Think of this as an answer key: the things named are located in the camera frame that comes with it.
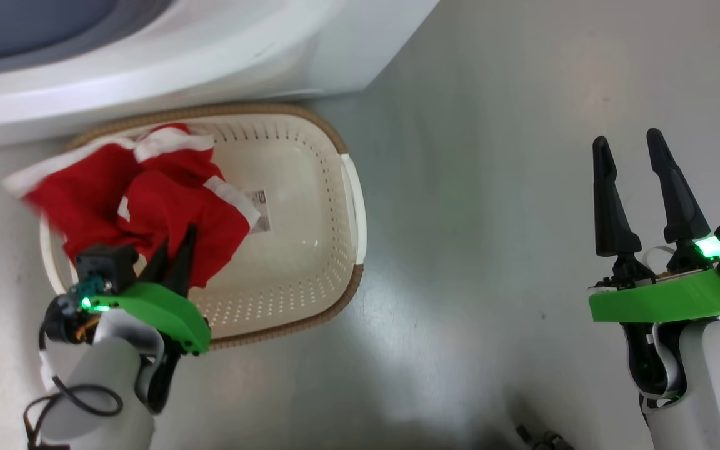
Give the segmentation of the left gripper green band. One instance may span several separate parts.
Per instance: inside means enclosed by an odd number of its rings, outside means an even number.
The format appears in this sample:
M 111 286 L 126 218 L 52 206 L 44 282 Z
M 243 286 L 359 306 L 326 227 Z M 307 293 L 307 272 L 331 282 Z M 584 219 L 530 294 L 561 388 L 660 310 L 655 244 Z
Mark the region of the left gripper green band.
M 89 296 L 84 299 L 84 310 L 125 311 L 180 344 L 187 353 L 208 353 L 211 328 L 198 307 L 187 299 L 197 234 L 196 226 L 189 223 L 174 256 L 166 238 L 142 269 L 140 282 L 119 294 Z

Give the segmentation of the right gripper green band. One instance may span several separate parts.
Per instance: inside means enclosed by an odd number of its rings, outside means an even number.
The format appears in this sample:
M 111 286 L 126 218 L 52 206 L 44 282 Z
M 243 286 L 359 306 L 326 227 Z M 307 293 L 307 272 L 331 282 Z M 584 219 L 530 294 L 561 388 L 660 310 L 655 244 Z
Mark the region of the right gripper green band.
M 667 243 L 676 243 L 708 237 L 711 233 L 708 220 L 662 131 L 649 129 L 646 140 L 652 171 L 657 174 L 662 188 L 667 222 L 664 239 Z M 592 173 L 597 256 L 639 253 L 642 243 L 629 227 L 616 186 L 618 170 L 605 136 L 598 136 L 592 143 Z M 656 284 L 592 293 L 589 310 L 595 322 L 623 324 L 657 324 L 720 316 L 720 265 Z

